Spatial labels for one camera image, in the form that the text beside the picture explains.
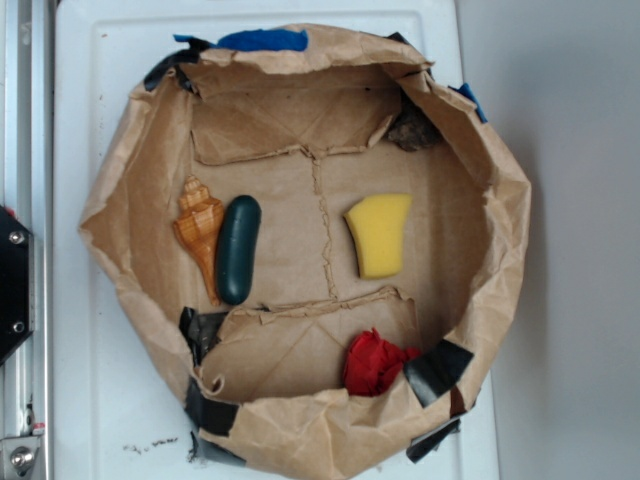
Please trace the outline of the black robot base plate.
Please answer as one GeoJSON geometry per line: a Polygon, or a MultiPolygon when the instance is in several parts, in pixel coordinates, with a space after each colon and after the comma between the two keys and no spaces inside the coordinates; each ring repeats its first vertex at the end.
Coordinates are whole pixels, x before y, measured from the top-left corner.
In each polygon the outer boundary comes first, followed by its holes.
{"type": "Polygon", "coordinates": [[[33,332],[33,235],[1,207],[1,365],[33,332]]]}

